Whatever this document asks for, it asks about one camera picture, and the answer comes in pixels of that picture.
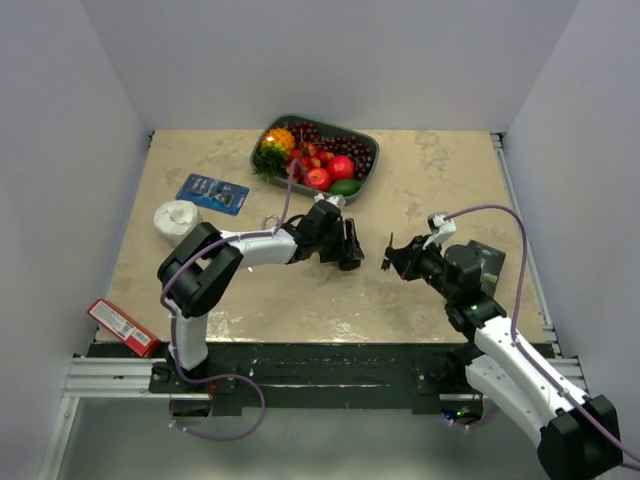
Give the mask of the black headed key bunch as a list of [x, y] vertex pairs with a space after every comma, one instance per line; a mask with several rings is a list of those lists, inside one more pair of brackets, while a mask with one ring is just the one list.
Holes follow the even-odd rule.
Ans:
[[388, 271], [393, 266], [393, 258], [390, 257], [390, 254], [392, 254], [394, 252], [393, 239], [394, 239], [394, 233], [391, 233], [390, 234], [390, 238], [389, 238], [389, 242], [388, 242], [387, 246], [385, 247], [384, 255], [383, 255], [383, 259], [382, 259], [382, 263], [381, 263], [381, 269], [383, 271]]

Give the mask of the brass padlock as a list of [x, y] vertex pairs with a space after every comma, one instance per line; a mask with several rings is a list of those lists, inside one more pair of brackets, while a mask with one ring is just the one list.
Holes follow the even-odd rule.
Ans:
[[262, 228], [267, 229], [272, 226], [277, 226], [280, 223], [280, 218], [277, 215], [269, 214], [266, 215], [262, 220]]

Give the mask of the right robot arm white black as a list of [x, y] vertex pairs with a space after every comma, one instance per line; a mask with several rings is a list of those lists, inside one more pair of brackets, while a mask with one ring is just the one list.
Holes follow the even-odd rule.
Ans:
[[405, 281], [424, 280], [443, 297], [450, 324], [468, 341], [445, 369], [448, 386], [487, 396], [533, 443], [550, 478], [594, 479], [622, 464], [614, 405], [573, 384], [513, 329], [484, 291], [471, 245], [442, 249], [416, 236], [405, 247], [387, 247], [383, 266]]

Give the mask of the black padlock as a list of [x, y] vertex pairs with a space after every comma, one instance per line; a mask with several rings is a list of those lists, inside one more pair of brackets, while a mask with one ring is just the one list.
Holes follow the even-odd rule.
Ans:
[[361, 255], [346, 255], [339, 261], [341, 271], [352, 271], [361, 266], [363, 257]]

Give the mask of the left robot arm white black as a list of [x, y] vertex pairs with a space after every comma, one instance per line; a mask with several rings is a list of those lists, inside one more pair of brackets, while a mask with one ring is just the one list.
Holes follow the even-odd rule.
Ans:
[[229, 232], [209, 222], [198, 224], [157, 271], [160, 303], [170, 318], [173, 382], [185, 392], [205, 385], [208, 315], [237, 271], [291, 265], [314, 254], [341, 271], [355, 270], [365, 259], [355, 220], [343, 216], [338, 197], [320, 198], [307, 213], [257, 231]]

